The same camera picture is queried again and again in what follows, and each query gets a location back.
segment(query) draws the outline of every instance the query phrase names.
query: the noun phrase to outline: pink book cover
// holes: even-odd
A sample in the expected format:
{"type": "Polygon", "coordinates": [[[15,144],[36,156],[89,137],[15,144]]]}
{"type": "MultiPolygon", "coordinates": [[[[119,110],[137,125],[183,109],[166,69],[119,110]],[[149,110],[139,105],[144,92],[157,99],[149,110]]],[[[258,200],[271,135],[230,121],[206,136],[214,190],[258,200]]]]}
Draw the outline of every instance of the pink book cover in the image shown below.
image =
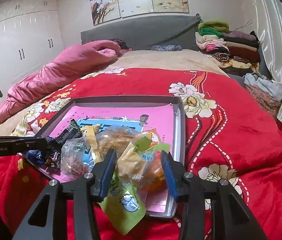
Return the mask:
{"type": "MultiPolygon", "coordinates": [[[[69,122],[74,119],[80,127],[86,125],[100,124],[99,132],[102,132],[111,125],[128,126],[139,132],[156,129],[161,142],[173,147],[173,125],[174,112],[171,104],[157,107],[81,107],[72,106],[65,114],[63,119],[58,123],[51,137],[57,137],[69,122]]],[[[67,182],[71,180],[68,176],[52,174],[49,169],[41,168],[48,175],[59,180],[67,182]]],[[[146,208],[148,211],[164,213],[166,207],[168,190],[151,193],[146,198],[146,208]]]]}

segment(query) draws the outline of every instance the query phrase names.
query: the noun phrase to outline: purple folded cloth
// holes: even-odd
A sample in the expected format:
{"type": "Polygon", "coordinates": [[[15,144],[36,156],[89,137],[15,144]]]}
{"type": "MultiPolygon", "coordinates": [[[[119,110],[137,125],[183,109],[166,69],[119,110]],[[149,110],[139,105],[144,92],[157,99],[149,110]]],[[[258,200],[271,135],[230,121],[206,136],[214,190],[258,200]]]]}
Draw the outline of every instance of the purple folded cloth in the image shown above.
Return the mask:
{"type": "Polygon", "coordinates": [[[256,41],[256,37],[250,34],[246,34],[240,31],[232,31],[230,33],[222,33],[224,37],[230,37],[230,38],[240,38],[245,39],[249,41],[256,41]]]}

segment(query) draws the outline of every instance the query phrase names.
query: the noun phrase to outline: beige bed sheet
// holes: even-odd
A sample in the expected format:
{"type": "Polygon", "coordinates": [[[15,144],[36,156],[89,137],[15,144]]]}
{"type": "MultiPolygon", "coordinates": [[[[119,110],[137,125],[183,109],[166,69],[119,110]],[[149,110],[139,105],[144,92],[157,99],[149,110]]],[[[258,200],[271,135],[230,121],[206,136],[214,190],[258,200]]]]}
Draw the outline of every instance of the beige bed sheet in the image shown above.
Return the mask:
{"type": "MultiPolygon", "coordinates": [[[[211,59],[213,58],[189,49],[182,51],[137,50],[124,54],[105,70],[113,68],[160,68],[168,70],[207,71],[228,76],[211,59]]],[[[31,106],[27,107],[1,124],[0,136],[9,136],[30,108],[31,106]]]]}

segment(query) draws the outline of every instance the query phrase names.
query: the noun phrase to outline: floral blanket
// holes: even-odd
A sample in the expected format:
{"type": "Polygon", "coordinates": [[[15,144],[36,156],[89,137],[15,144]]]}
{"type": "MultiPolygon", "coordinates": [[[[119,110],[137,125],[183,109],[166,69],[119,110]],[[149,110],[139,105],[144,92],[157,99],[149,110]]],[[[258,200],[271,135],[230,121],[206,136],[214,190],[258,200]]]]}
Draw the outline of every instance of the floral blanket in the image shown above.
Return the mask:
{"type": "MultiPolygon", "coordinates": [[[[249,93],[226,76],[136,68],[91,73],[33,106],[13,134],[35,135],[71,98],[107,95],[180,96],[186,114],[186,169],[206,180],[228,179],[268,238],[282,239],[282,132],[249,93]]],[[[0,214],[12,233],[46,183],[21,156],[0,158],[0,214]]],[[[205,201],[205,239],[211,238],[210,203],[205,201]]],[[[100,207],[95,206],[95,212],[103,240],[178,239],[182,224],[181,212],[166,221],[144,218],[122,236],[100,207]]],[[[74,239],[71,201],[68,235],[74,239]]]]}

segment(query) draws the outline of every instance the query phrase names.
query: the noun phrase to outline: metal screw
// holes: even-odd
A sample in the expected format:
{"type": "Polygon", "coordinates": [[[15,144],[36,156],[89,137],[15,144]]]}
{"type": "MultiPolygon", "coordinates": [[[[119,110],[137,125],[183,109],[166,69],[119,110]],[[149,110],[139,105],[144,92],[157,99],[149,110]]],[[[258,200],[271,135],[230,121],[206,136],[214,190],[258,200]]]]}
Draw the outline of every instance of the metal screw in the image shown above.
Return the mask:
{"type": "Polygon", "coordinates": [[[86,174],[84,174],[84,177],[85,177],[86,179],[90,179],[90,178],[93,177],[93,173],[92,173],[92,172],[87,172],[86,174]]]}
{"type": "Polygon", "coordinates": [[[186,177],[187,179],[191,179],[193,177],[193,173],[186,172],[186,173],[184,173],[184,177],[186,177]]]}
{"type": "Polygon", "coordinates": [[[228,181],[226,179],[220,179],[219,182],[220,182],[220,184],[222,186],[227,186],[228,185],[228,181]]]}
{"type": "Polygon", "coordinates": [[[56,179],[53,179],[53,180],[49,181],[49,185],[50,186],[55,186],[56,184],[58,184],[58,181],[56,179]]]}

